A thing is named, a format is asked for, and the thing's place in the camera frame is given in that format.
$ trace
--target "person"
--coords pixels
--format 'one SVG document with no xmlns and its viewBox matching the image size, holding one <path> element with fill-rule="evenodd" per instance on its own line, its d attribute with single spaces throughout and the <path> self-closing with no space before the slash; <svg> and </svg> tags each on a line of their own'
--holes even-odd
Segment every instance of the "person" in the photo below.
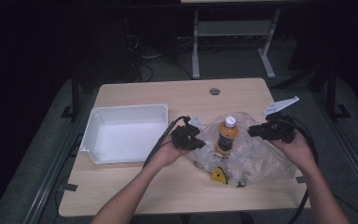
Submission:
<svg viewBox="0 0 358 224">
<path fill-rule="evenodd" d="M 188 152 L 175 148 L 170 135 L 164 139 L 164 142 L 146 167 L 100 209 L 91 221 L 92 224 L 130 223 L 153 178 L 165 166 L 173 164 Z M 335 201 L 304 136 L 295 130 L 295 139 L 292 143 L 287 144 L 278 140 L 270 141 L 270 143 L 278 148 L 304 175 L 315 223 L 350 223 Z"/>
</svg>

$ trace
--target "black label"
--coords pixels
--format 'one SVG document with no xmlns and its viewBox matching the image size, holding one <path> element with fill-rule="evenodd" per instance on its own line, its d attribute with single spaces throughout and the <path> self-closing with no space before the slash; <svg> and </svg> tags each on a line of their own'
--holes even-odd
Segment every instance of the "black label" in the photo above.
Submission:
<svg viewBox="0 0 358 224">
<path fill-rule="evenodd" d="M 223 136 L 222 134 L 220 134 L 218 146 L 219 146 L 220 149 L 222 149 L 223 151 L 230 151 L 231 148 L 232 148 L 232 142 L 233 142 L 233 141 L 234 141 L 234 139 L 226 138 L 225 136 Z"/>
</svg>

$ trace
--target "bottle cap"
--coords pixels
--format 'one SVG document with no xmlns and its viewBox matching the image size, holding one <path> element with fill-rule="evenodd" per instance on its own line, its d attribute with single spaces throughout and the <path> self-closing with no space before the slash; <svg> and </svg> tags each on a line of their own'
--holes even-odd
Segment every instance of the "bottle cap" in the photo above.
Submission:
<svg viewBox="0 0 358 224">
<path fill-rule="evenodd" d="M 236 120 L 233 117 L 229 116 L 229 117 L 226 117 L 225 125 L 228 128 L 232 128 L 235 126 L 235 122 L 236 122 Z"/>
</svg>

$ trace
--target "clear plastic bag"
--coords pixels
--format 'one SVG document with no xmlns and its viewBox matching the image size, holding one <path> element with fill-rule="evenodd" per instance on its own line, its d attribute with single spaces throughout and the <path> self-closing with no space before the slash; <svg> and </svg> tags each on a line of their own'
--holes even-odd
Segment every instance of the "clear plastic bag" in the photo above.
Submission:
<svg viewBox="0 0 358 224">
<path fill-rule="evenodd" d="M 235 118 L 239 133 L 234 139 L 230 155 L 223 159 L 214 154 L 214 149 L 219 138 L 219 126 L 227 116 Z M 279 149 L 260 137 L 251 137 L 247 133 L 249 127 L 256 124 L 255 120 L 244 112 L 222 115 L 206 125 L 198 135 L 206 145 L 191 151 L 187 156 L 197 167 L 210 175 L 220 167 L 226 175 L 226 184 L 236 187 L 293 178 L 296 167 Z"/>
</svg>

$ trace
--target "bottle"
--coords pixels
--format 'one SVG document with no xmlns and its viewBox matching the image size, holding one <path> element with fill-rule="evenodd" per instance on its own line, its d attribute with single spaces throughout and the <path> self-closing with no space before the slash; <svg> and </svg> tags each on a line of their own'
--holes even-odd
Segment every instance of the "bottle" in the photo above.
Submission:
<svg viewBox="0 0 358 224">
<path fill-rule="evenodd" d="M 228 116 L 226 120 L 222 122 L 219 127 L 219 140 L 217 141 L 217 146 L 215 148 L 216 155 L 221 158 L 227 158 L 232 149 L 232 143 L 234 138 L 238 134 L 238 127 L 236 120 Z"/>
</svg>

